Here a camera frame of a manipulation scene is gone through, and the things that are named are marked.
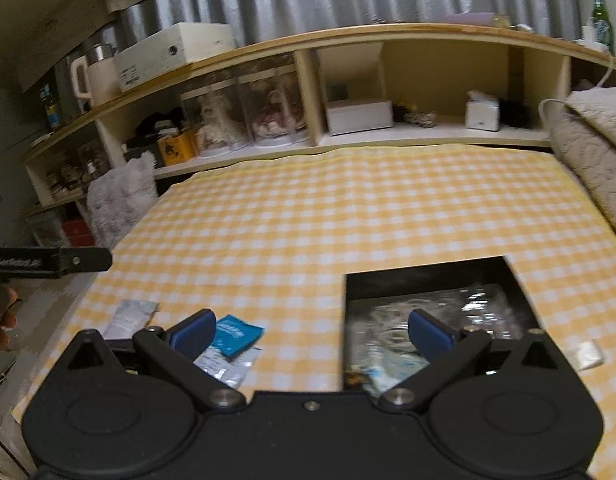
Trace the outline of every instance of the yellow gingham tablecloth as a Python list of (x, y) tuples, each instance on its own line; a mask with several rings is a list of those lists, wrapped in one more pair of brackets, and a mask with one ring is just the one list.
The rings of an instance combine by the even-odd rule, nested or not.
[(604, 351), (582, 378), (606, 421), (591, 472), (616, 479), (616, 237), (547, 153), (349, 148), (198, 173), (118, 245), (14, 415), (125, 298), (158, 301), (166, 328), (203, 307), (264, 327), (246, 394), (337, 390), (344, 274), (498, 254), (562, 349)]

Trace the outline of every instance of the beige blanket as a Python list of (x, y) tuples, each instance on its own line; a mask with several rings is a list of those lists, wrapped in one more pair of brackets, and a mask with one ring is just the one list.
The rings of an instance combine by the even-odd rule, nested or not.
[(553, 125), (559, 160), (581, 179), (616, 231), (616, 88), (573, 92)]

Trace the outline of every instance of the green bottle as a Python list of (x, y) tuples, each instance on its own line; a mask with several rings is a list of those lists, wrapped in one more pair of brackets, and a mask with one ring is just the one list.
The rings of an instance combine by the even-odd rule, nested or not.
[(608, 9), (605, 0), (593, 0), (592, 24), (595, 27), (595, 35), (599, 43), (603, 43), (614, 56), (614, 31), (610, 23)]

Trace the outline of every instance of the white box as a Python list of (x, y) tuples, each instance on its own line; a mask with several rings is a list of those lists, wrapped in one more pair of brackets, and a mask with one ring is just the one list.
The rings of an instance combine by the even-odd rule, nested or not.
[(230, 25), (178, 23), (115, 56), (123, 92), (189, 63), (235, 48)]
[(334, 101), (326, 106), (331, 135), (392, 128), (392, 103), (375, 100)]
[(466, 128), (499, 131), (499, 103), (497, 101), (468, 101), (466, 103)]

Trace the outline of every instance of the small white packet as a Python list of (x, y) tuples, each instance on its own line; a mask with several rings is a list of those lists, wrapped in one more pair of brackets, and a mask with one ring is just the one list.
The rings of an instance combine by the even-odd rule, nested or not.
[(158, 305), (154, 301), (121, 300), (104, 332), (104, 339), (130, 339), (146, 326)]
[(584, 341), (563, 354), (576, 372), (595, 368), (604, 363), (604, 354), (594, 341)]
[(261, 348), (253, 346), (229, 361), (221, 351), (214, 346), (209, 346), (195, 359), (195, 365), (231, 388), (238, 388), (260, 354)]

